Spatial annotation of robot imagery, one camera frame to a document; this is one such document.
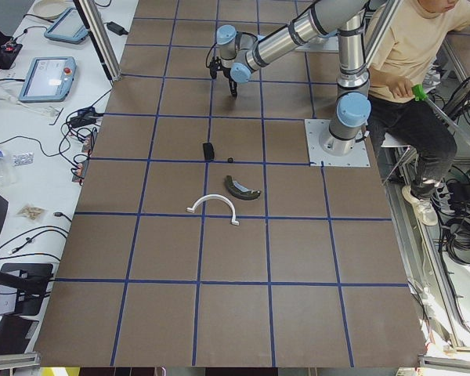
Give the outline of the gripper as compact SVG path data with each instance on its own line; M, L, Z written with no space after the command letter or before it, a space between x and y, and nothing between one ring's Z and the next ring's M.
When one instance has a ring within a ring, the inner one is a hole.
M225 67L222 63L219 66L219 70L222 72L223 76L229 80L230 94L231 96L237 96L237 86L238 84L231 77L231 68Z

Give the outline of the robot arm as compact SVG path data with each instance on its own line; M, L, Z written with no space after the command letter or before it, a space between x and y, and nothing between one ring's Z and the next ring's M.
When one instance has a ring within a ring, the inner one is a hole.
M370 75L364 46L366 1L315 1L302 13L266 36L224 24L215 32L216 53L206 58L211 78L223 74L230 93L279 58L316 39L337 39L338 75L334 116L320 133L320 147L330 155L349 154L367 124Z

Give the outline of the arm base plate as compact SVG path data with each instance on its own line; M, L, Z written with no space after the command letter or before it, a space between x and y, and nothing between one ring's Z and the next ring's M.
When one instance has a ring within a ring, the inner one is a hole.
M330 134L328 119L305 119L309 165L313 167L369 168L371 166L362 129L350 140Z
M295 50L299 52L338 53L338 37L315 37L306 44L297 47Z

